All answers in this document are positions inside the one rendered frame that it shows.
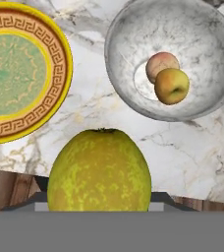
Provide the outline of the small yellow-green apple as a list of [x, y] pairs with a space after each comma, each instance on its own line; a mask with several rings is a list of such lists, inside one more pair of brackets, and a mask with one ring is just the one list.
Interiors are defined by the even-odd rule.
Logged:
[[168, 68], [158, 73], [154, 91], [162, 103], [173, 105], [181, 102], [187, 96], [189, 87], [190, 80], [185, 72]]

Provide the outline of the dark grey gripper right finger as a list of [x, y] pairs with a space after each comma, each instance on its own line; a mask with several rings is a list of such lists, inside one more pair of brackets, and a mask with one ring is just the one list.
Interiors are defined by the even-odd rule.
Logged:
[[195, 209], [176, 203], [166, 192], [152, 192], [148, 210], [150, 212], [194, 212]]

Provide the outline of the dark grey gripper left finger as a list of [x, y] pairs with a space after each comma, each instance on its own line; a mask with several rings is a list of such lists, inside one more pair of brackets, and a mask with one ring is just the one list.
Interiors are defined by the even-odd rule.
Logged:
[[40, 191], [34, 193], [29, 197], [25, 202], [19, 203], [14, 206], [5, 207], [2, 209], [2, 212], [10, 211], [35, 211], [35, 205], [38, 203], [46, 204], [47, 203], [47, 186], [48, 178], [43, 176], [36, 175], [34, 177], [35, 182], [37, 183]]

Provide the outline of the yellow rimmed patterned plate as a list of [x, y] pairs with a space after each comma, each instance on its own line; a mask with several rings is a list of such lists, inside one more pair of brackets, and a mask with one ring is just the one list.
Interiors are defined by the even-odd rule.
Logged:
[[61, 29], [30, 6], [0, 2], [0, 144], [47, 122], [72, 76], [72, 52]]

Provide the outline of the grey marbled bowl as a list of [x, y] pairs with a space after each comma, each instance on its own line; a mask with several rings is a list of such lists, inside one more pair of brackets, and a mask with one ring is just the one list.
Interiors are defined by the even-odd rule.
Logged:
[[[161, 51], [176, 56], [190, 79], [188, 95], [174, 105], [157, 99], [145, 73]], [[188, 121], [224, 104], [224, 16], [202, 0], [131, 0], [111, 23], [104, 56], [118, 96], [146, 117]]]

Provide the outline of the pale pink peach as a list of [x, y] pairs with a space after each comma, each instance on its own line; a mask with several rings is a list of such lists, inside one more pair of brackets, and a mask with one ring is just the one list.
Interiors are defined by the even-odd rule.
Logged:
[[155, 82], [158, 73], [164, 69], [179, 69], [178, 59], [169, 52], [158, 52], [152, 55], [146, 63], [145, 72], [151, 83]]

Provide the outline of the large yellow-green fruit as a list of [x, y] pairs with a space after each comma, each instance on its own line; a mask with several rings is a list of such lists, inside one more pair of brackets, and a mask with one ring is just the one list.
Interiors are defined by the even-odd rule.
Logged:
[[51, 211], [146, 212], [151, 196], [147, 162], [116, 129], [85, 130], [56, 157], [49, 175]]

